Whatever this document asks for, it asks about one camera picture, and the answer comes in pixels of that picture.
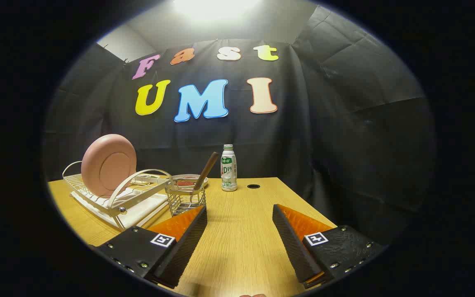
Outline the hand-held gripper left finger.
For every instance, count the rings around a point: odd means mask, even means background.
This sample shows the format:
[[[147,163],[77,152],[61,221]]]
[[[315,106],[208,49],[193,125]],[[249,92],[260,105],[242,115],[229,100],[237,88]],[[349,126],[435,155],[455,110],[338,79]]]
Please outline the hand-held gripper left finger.
[[[149,228],[128,228],[89,248],[131,274],[173,289],[179,284],[206,225],[206,206],[200,205]]]

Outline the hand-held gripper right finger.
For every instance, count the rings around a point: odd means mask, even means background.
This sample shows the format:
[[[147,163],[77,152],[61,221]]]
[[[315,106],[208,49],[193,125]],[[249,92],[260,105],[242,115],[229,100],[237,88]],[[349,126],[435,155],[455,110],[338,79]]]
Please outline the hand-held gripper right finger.
[[[281,204],[272,221],[305,289],[351,275],[386,249],[351,226],[333,227]]]

